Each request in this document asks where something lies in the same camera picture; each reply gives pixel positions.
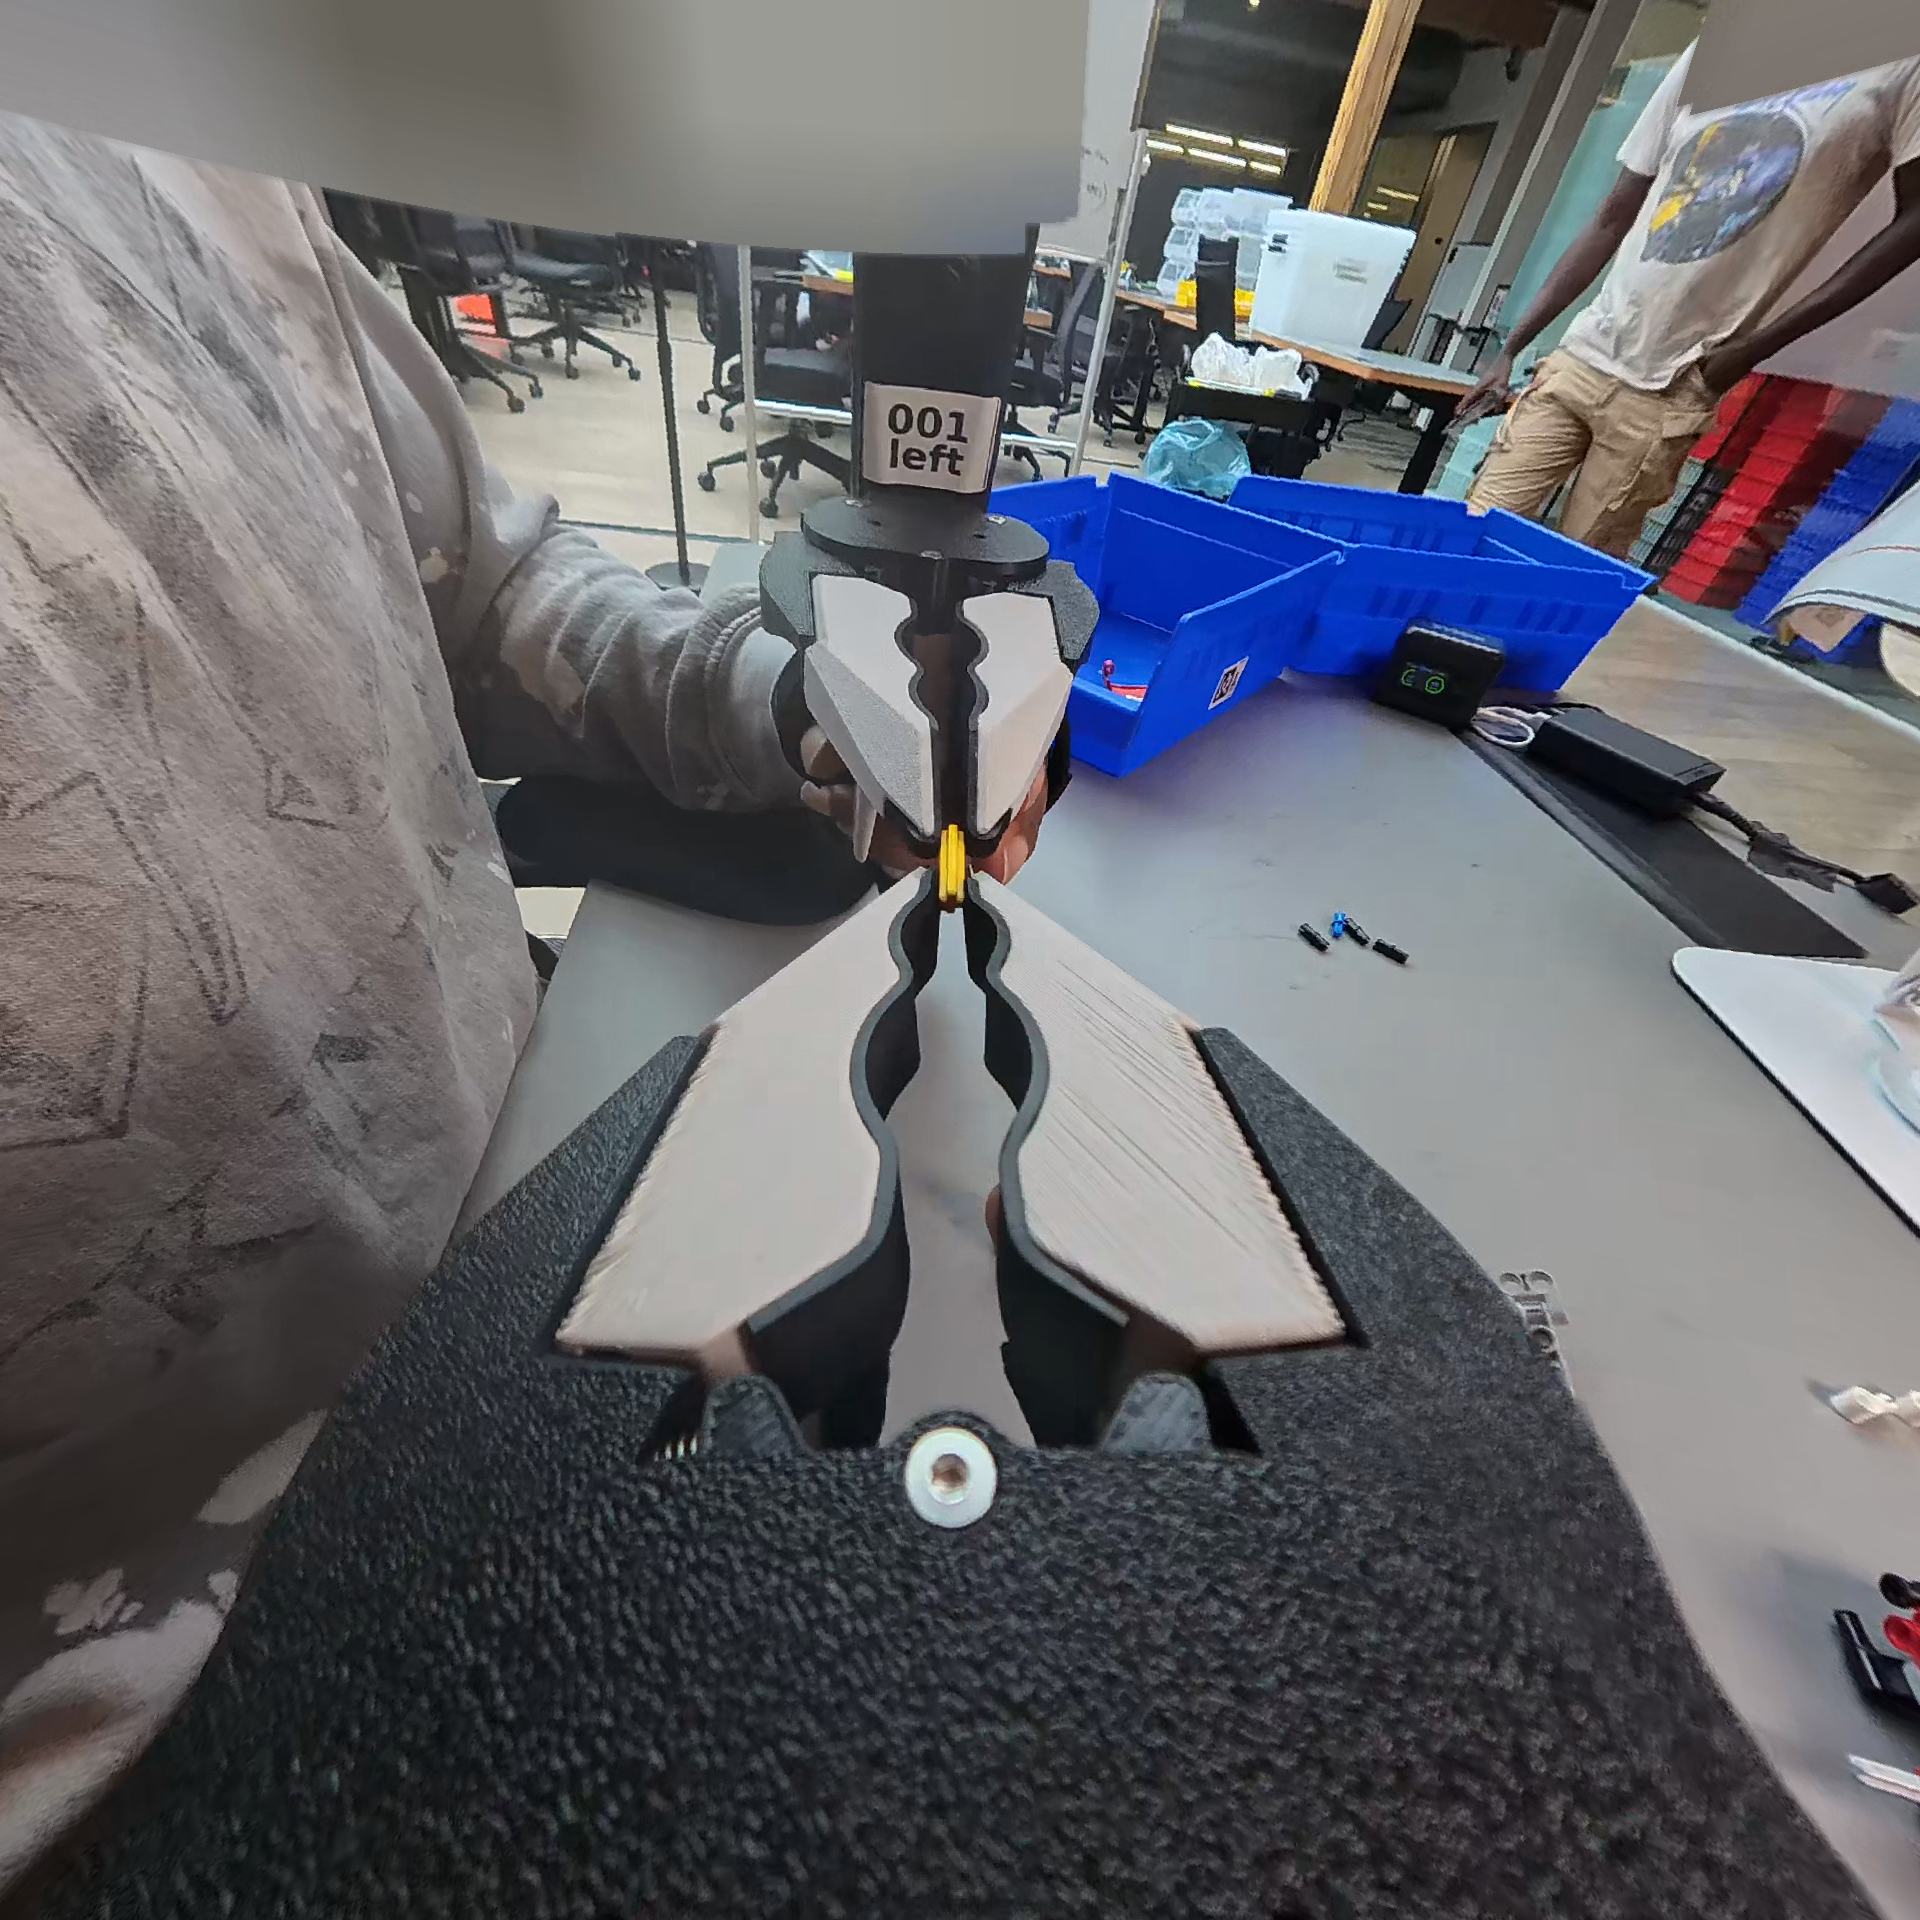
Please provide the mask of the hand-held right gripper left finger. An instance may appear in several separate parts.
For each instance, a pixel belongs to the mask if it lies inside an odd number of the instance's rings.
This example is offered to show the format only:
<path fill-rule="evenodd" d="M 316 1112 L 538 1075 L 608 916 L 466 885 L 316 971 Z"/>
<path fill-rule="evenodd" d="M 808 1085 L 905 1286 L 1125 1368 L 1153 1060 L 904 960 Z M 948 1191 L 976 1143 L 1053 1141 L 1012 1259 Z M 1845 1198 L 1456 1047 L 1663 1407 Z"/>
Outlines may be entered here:
<path fill-rule="evenodd" d="M 905 1319 L 889 1117 L 922 1067 L 930 872 L 861 904 L 705 1032 L 559 1345 L 703 1376 L 872 1376 Z"/>

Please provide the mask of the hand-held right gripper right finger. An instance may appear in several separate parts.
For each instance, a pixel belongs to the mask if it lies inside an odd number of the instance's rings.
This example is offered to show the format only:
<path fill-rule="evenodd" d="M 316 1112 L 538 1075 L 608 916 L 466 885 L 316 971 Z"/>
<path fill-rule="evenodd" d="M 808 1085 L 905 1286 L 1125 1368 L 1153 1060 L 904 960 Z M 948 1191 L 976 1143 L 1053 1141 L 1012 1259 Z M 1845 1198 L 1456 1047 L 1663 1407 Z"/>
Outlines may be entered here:
<path fill-rule="evenodd" d="M 999 1151 L 999 1315 L 1021 1384 L 1347 1336 L 1197 1025 L 973 876 L 968 963 L 1016 1116 Z"/>

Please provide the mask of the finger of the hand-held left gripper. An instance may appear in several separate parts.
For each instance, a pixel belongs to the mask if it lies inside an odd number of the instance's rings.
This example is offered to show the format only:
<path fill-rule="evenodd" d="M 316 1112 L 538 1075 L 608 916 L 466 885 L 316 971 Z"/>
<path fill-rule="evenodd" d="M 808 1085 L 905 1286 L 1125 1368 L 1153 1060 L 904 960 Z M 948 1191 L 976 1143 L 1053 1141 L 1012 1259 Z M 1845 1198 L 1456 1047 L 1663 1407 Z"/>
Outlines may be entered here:
<path fill-rule="evenodd" d="M 1044 595 L 986 592 L 961 605 L 976 636 L 968 667 L 964 829 L 997 840 L 1044 771 L 1073 689 L 1059 621 Z"/>
<path fill-rule="evenodd" d="M 847 573 L 816 573 L 810 595 L 808 710 L 868 809 L 891 809 L 928 840 L 943 815 L 922 667 L 900 640 L 913 605 L 900 589 Z"/>

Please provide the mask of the person's left forearm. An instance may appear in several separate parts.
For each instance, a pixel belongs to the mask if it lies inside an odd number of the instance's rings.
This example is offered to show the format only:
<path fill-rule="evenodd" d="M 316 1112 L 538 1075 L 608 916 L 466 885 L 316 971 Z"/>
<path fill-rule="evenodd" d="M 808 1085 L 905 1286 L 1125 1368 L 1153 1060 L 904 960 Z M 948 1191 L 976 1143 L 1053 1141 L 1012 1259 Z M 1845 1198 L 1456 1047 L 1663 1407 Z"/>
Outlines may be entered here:
<path fill-rule="evenodd" d="M 803 804 L 801 649 L 754 588 L 663 589 L 549 495 L 474 508 L 457 609 L 440 614 L 471 767 L 650 784 L 681 809 Z"/>

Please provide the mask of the grey desk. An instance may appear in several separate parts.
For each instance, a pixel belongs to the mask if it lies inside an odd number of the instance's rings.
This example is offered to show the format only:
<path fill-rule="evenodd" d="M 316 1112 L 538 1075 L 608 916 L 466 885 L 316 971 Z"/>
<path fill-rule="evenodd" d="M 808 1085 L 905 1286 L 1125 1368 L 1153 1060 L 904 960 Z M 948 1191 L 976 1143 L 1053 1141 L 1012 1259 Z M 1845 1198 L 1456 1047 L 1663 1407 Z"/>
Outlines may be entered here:
<path fill-rule="evenodd" d="M 1375 1329 L 1363 1256 L 1543 1270 L 1580 1409 L 1719 1692 L 1884 1916 L 1916 1916 L 1916 1761 L 1836 1609 L 1916 1573 L 1916 1433 L 1809 1383 L 1916 1387 L 1916 1227 L 1674 975 L 1682 932 L 1468 745 L 1285 678 L 1121 779 L 1076 772 L 1016 881 L 1285 1083 L 1275 1172 Z M 1347 912 L 1394 967 L 1296 925 Z"/>

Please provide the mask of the black desk mat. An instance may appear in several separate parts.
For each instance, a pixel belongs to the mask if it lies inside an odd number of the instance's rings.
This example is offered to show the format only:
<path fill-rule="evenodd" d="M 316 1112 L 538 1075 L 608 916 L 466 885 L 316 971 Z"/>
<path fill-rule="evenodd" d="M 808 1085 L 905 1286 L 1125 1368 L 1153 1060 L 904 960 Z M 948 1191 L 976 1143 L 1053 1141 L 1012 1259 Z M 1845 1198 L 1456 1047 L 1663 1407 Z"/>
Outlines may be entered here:
<path fill-rule="evenodd" d="M 1845 931 L 1775 878 L 1753 871 L 1704 828 L 1682 817 L 1655 817 L 1477 734 L 1466 734 L 1463 745 L 1570 831 L 1693 947 L 1867 963 L 1866 949 Z"/>

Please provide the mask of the person's left hand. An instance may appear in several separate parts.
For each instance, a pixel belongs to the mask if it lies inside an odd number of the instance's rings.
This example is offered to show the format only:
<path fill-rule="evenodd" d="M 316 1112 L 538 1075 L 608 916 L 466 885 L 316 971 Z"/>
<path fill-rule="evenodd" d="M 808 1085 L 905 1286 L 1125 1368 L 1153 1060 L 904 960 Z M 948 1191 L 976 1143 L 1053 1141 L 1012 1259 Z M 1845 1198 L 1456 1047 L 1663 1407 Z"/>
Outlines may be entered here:
<path fill-rule="evenodd" d="M 864 848 L 855 855 L 875 864 L 889 880 L 898 880 L 909 876 L 915 868 L 930 868 L 938 864 L 938 855 L 915 851 L 900 837 L 900 829 L 883 817 L 875 817 L 872 833 L 860 838 L 858 784 L 828 734 L 815 725 L 808 725 L 801 734 L 801 767 L 801 801 L 818 815 L 833 820 L 836 829 Z M 1005 825 L 997 851 L 983 855 L 978 868 L 999 881 L 1016 880 L 1036 851 L 1049 804 L 1049 766 L 1042 764 L 1019 812 Z"/>

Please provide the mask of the black office chair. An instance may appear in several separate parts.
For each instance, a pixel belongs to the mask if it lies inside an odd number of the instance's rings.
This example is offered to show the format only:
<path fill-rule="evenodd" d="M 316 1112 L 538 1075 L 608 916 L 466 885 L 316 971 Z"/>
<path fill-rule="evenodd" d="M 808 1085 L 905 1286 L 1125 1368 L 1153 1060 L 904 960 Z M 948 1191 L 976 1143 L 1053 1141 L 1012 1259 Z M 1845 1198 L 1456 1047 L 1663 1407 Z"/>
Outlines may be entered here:
<path fill-rule="evenodd" d="M 752 284 L 740 280 L 739 252 L 703 241 L 695 256 L 698 319 L 711 345 L 711 387 L 695 400 L 706 416 L 720 408 L 722 430 L 735 430 L 754 387 L 754 414 L 781 416 L 781 430 L 752 448 L 735 448 L 698 476 L 703 491 L 715 489 L 722 465 L 754 462 L 765 483 L 759 515 L 777 516 L 781 483 L 812 465 L 847 485 L 849 457 L 829 446 L 840 414 L 852 392 L 850 285 L 828 276 L 828 312 L 816 310 L 808 270 L 818 268 L 795 249 L 752 249 Z"/>
<path fill-rule="evenodd" d="M 560 358 L 565 377 L 578 377 L 580 348 L 599 349 L 626 380 L 641 382 L 639 363 L 589 327 L 592 315 L 625 318 L 628 265 L 619 237 L 592 230 L 560 230 L 507 223 L 507 261 L 512 276 L 535 293 L 546 325 L 522 339 L 541 358 Z"/>
<path fill-rule="evenodd" d="M 538 372 L 520 361 L 506 307 L 507 263 L 492 223 L 385 198 L 373 208 L 409 315 L 441 368 L 460 384 L 485 380 L 506 396 L 514 416 L 523 414 L 528 400 L 539 400 L 544 391 Z M 466 342 L 457 301 L 468 297 L 483 299 L 489 339 L 504 351 Z"/>
<path fill-rule="evenodd" d="M 808 806 L 685 809 L 650 784 L 533 776 L 489 784 L 511 872 L 528 887 L 595 881 L 771 928 L 834 921 L 889 885 Z"/>

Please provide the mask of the blue plastic bin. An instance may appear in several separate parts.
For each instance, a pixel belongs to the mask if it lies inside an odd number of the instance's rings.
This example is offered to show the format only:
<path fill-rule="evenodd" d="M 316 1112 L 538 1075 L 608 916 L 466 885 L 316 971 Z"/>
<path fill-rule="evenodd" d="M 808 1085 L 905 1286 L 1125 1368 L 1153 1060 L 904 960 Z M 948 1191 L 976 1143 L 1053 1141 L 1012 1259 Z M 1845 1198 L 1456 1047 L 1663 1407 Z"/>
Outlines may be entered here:
<path fill-rule="evenodd" d="M 1232 504 L 1341 548 L 1299 671 L 1372 678 L 1410 623 L 1475 636 L 1503 686 L 1560 689 L 1651 576 L 1512 512 L 1463 501 L 1245 476 Z"/>
<path fill-rule="evenodd" d="M 1108 776 L 1275 681 L 1347 558 L 1331 537 L 1125 473 L 1001 486 L 992 512 L 1042 532 L 1096 595 L 1068 728 Z"/>

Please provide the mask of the teal plastic bag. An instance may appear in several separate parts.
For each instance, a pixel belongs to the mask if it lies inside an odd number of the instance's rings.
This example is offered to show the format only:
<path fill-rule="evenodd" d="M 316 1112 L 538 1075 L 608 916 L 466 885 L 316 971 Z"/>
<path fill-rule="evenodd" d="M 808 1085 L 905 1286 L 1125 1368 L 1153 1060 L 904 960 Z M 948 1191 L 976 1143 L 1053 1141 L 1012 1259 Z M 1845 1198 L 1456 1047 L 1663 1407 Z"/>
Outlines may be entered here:
<path fill-rule="evenodd" d="M 1140 464 L 1147 485 L 1213 503 L 1232 501 L 1239 483 L 1253 471 L 1242 425 L 1208 416 L 1167 421 Z"/>

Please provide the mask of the stack of small clear boxes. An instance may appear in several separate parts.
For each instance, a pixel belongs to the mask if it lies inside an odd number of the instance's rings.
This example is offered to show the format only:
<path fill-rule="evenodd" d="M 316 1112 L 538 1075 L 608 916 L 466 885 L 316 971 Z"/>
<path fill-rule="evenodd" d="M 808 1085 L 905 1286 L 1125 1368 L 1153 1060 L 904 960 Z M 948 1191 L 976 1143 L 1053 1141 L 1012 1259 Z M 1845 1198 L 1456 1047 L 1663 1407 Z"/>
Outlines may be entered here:
<path fill-rule="evenodd" d="M 1251 293 L 1257 285 L 1269 219 L 1291 208 L 1291 198 L 1251 185 L 1184 185 L 1169 215 L 1157 289 L 1175 297 L 1193 278 L 1203 257 L 1225 257 L 1234 268 L 1234 284 Z"/>

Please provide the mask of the white plastic bag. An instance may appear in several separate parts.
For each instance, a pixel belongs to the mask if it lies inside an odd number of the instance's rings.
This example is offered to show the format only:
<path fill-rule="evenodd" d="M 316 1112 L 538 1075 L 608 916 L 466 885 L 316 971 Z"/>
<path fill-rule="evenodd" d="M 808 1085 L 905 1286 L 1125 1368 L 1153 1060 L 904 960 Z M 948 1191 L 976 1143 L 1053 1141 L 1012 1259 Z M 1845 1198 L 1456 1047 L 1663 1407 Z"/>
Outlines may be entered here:
<path fill-rule="evenodd" d="M 1314 371 L 1295 348 L 1232 342 L 1213 332 L 1200 340 L 1184 375 L 1193 387 L 1213 392 L 1242 392 L 1253 397 L 1313 396 Z"/>

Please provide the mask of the clear storage box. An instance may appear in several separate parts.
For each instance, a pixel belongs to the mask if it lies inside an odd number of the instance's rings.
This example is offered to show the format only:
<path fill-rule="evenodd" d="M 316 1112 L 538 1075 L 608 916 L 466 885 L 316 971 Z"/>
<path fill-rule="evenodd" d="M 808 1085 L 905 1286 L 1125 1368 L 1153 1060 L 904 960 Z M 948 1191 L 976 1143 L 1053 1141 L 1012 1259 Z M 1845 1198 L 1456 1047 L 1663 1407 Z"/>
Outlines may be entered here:
<path fill-rule="evenodd" d="M 1313 208 L 1266 215 L 1253 334 L 1363 348 L 1401 278 L 1416 230 Z"/>

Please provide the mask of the black power bank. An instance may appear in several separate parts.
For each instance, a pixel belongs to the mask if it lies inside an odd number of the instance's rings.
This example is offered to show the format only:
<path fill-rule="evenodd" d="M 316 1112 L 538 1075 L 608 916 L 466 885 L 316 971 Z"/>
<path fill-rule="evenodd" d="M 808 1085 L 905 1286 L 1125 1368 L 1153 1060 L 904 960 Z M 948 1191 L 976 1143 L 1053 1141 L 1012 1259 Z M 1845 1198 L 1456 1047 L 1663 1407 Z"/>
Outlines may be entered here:
<path fill-rule="evenodd" d="M 1461 734 L 1500 684 L 1506 652 L 1497 640 L 1427 616 L 1410 620 L 1367 684 L 1367 696 L 1394 713 Z"/>

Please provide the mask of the long wooden table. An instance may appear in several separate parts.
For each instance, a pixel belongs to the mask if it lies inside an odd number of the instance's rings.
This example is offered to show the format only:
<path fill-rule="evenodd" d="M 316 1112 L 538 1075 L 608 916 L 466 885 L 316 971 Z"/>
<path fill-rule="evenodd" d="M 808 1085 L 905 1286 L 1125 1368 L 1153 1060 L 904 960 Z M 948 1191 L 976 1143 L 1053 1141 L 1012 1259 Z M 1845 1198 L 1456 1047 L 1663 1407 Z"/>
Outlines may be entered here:
<path fill-rule="evenodd" d="M 1197 416 L 1277 436 L 1288 446 L 1288 473 L 1299 476 L 1331 446 L 1340 417 L 1361 391 L 1394 392 L 1405 397 L 1416 414 L 1428 414 L 1401 471 L 1400 491 L 1420 495 L 1428 489 L 1448 451 L 1456 407 L 1472 392 L 1472 375 L 1400 351 L 1288 339 L 1260 329 L 1251 329 L 1245 342 L 1273 351 L 1296 351 L 1303 368 L 1314 371 L 1311 392 L 1303 397 L 1260 396 L 1178 380 L 1169 389 L 1169 414 L 1173 417 Z"/>

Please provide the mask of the wooden pillar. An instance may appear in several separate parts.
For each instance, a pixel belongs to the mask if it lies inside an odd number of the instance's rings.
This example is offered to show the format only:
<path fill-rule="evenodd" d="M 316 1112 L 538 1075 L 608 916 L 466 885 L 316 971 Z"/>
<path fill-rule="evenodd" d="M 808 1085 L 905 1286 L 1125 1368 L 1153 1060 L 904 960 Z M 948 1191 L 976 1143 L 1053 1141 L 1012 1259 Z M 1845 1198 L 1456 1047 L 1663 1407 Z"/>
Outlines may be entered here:
<path fill-rule="evenodd" d="M 1307 201 L 1313 211 L 1354 212 L 1421 7 L 1416 0 L 1367 7 Z"/>

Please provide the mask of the black power adapter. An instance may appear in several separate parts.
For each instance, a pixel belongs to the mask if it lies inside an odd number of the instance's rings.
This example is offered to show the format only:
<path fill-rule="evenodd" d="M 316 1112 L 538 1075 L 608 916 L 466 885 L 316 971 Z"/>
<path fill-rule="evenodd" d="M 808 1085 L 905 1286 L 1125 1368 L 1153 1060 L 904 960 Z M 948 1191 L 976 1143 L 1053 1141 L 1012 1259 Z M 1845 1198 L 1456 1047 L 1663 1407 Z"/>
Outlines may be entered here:
<path fill-rule="evenodd" d="M 1687 813 L 1724 779 L 1719 760 L 1584 703 L 1541 715 L 1528 756 L 1651 817 Z"/>

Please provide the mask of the person's grey patterned sweatshirt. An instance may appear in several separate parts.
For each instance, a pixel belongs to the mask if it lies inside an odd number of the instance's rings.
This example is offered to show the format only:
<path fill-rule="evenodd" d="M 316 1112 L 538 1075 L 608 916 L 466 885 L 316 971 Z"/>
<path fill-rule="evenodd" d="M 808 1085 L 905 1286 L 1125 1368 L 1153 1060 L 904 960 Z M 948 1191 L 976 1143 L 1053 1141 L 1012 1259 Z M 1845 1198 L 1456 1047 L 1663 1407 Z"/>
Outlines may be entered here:
<path fill-rule="evenodd" d="M 489 468 L 313 190 L 4 113 L 4 1884 L 192 1689 L 535 975 Z"/>

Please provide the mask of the clear book stand white base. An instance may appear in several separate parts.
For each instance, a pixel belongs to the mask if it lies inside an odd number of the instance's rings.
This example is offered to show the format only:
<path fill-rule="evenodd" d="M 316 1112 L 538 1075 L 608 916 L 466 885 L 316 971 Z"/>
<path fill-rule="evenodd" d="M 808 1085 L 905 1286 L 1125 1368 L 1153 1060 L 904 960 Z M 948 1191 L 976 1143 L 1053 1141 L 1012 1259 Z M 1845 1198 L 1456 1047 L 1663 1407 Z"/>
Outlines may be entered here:
<path fill-rule="evenodd" d="M 1919 1220 L 1916 960 L 1905 969 L 1682 949 L 1674 975 L 1912 1222 Z"/>

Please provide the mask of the stack of red blue bins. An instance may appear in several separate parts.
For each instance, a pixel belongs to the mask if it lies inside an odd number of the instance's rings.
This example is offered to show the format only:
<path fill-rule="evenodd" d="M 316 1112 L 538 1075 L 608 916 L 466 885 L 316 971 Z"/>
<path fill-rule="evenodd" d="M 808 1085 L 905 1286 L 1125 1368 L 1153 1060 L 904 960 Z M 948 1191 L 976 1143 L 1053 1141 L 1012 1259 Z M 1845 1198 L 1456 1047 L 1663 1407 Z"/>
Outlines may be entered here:
<path fill-rule="evenodd" d="M 1916 483 L 1919 401 L 1749 375 L 1717 404 L 1640 564 L 1687 605 L 1764 629 L 1817 561 Z"/>

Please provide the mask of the white instruction booklet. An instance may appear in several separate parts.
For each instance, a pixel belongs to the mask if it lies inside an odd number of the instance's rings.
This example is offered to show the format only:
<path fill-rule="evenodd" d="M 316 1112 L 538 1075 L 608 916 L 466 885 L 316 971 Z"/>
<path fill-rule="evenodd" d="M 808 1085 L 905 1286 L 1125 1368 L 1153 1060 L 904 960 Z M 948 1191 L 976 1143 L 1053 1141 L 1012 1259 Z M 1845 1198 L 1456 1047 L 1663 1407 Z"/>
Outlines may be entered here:
<path fill-rule="evenodd" d="M 1893 627 L 1919 636 L 1919 529 L 1916 494 L 1873 518 L 1788 589 L 1764 621 L 1791 640 L 1836 655 L 1867 629 Z"/>

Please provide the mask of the toy car chassis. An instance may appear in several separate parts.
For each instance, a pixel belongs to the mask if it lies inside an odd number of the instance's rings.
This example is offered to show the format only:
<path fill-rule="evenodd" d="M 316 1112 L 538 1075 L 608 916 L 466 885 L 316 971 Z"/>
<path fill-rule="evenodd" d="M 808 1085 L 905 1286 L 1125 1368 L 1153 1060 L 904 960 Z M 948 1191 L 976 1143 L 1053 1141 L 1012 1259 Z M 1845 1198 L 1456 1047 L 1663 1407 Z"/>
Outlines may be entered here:
<path fill-rule="evenodd" d="M 1884 1621 L 1869 1624 L 1858 1609 L 1836 1609 L 1840 1667 L 1863 1704 L 1919 1725 L 1919 1584 L 1901 1573 L 1880 1574 Z"/>

